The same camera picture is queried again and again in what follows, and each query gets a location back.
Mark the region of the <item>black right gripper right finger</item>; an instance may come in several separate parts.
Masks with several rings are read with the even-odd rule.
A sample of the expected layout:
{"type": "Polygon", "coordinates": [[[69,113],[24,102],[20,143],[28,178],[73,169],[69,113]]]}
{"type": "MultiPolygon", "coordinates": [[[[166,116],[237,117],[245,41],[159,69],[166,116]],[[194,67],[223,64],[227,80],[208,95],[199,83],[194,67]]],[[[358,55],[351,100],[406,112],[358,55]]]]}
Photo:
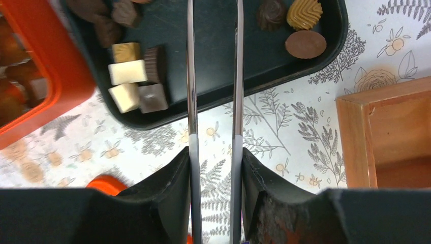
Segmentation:
{"type": "Polygon", "coordinates": [[[241,163],[242,216],[250,243],[348,243],[337,189],[313,194],[264,166],[247,148],[241,163]]]}

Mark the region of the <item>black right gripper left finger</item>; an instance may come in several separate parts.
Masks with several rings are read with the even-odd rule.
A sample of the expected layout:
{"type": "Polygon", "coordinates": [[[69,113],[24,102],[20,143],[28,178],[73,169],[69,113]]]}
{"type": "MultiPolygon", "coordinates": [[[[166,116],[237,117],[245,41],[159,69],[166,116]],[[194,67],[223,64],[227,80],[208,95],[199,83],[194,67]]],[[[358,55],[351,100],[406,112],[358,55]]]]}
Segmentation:
{"type": "Polygon", "coordinates": [[[126,206],[115,229],[115,243],[186,243],[191,203],[189,148],[117,198],[126,206]]]}

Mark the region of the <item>metal tongs white handle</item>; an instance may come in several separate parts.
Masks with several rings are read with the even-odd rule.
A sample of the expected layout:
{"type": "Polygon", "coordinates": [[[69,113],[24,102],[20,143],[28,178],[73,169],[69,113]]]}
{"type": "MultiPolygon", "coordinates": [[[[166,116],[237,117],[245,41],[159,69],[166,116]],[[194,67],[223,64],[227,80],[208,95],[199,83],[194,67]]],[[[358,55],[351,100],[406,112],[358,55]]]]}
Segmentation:
{"type": "MultiPolygon", "coordinates": [[[[244,43],[244,7],[243,1],[237,1],[237,21],[235,28],[235,78],[233,96],[233,136],[231,163],[230,194],[230,243],[241,243],[241,163],[243,143],[243,48],[244,43]]],[[[189,126],[189,157],[191,162],[191,214],[192,237],[194,243],[202,243],[202,214],[200,195],[200,162],[198,137],[198,106],[195,78],[194,55],[194,2],[187,2],[187,103],[189,126]]]]}

